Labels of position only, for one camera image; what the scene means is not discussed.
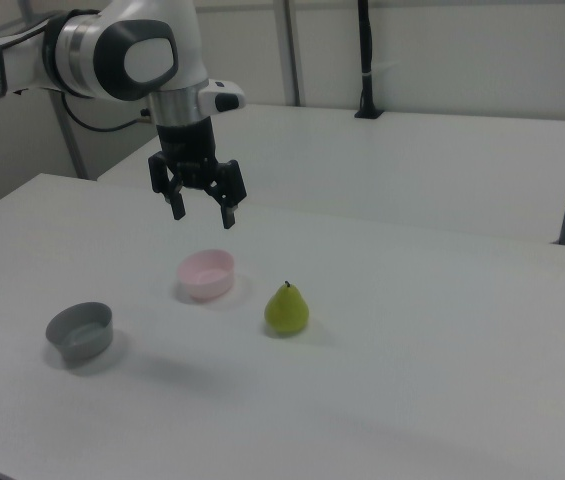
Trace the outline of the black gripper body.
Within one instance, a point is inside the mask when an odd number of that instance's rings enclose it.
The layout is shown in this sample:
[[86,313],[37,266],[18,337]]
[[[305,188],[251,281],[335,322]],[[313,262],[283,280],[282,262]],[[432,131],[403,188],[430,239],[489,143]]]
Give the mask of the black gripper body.
[[183,186],[209,189],[215,181],[216,144],[211,118],[180,127],[157,127],[161,146],[156,160],[156,188],[166,189],[170,169]]

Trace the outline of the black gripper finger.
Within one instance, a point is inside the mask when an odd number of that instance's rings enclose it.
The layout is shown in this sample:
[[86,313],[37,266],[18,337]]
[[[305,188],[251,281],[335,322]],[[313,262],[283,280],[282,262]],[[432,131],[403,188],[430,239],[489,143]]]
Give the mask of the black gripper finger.
[[235,211],[247,197],[247,191],[239,163],[230,160],[218,163],[213,171],[207,194],[220,205],[223,227],[230,229],[235,224]]
[[175,163],[163,152],[158,152],[148,159],[148,167],[153,192],[161,194],[170,205],[173,218],[176,221],[181,220],[186,214],[181,195],[183,181]]

